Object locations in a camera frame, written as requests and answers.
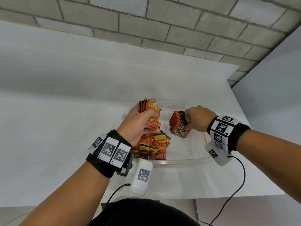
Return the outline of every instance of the transparent tray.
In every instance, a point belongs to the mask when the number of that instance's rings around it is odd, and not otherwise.
[[[189,107],[158,103],[156,105],[162,109],[159,118],[162,123],[160,128],[171,140],[170,145],[166,148],[167,160],[152,160],[154,166],[180,166],[211,162],[212,158],[205,150],[205,144],[211,141],[207,133],[191,130],[186,138],[182,138],[169,131],[169,120],[173,112],[175,110],[185,111]]]

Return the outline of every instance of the brick wall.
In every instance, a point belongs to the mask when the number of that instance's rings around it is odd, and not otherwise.
[[[301,0],[0,0],[0,20],[235,64],[234,86],[300,25]]]

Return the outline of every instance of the hand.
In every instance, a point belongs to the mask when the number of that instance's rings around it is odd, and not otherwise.
[[[149,99],[152,103],[156,102],[155,98]],[[116,130],[126,141],[132,146],[135,146],[141,136],[147,133],[158,133],[160,129],[145,129],[146,122],[151,117],[160,117],[160,114],[153,108],[150,108],[142,113],[139,113],[138,103],[133,107],[128,115],[124,118],[123,122]]]
[[[199,132],[206,132],[210,122],[217,117],[216,113],[208,108],[198,105],[185,110],[185,118],[189,123],[187,130],[195,129]]]

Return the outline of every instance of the white tabletop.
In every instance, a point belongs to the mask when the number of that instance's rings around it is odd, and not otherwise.
[[[0,207],[38,205],[80,167],[97,135],[117,128],[126,107],[141,98],[202,105],[247,122],[226,82],[236,66],[7,22],[0,28]],[[234,155],[246,168],[237,196],[283,194]],[[114,175],[103,201],[130,179]],[[242,180],[235,160],[156,167],[144,197],[225,197]],[[124,187],[115,198],[130,196]]]

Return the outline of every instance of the black shirt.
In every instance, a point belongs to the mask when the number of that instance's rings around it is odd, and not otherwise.
[[[90,226],[198,225],[180,210],[150,199],[123,199],[110,203]]]

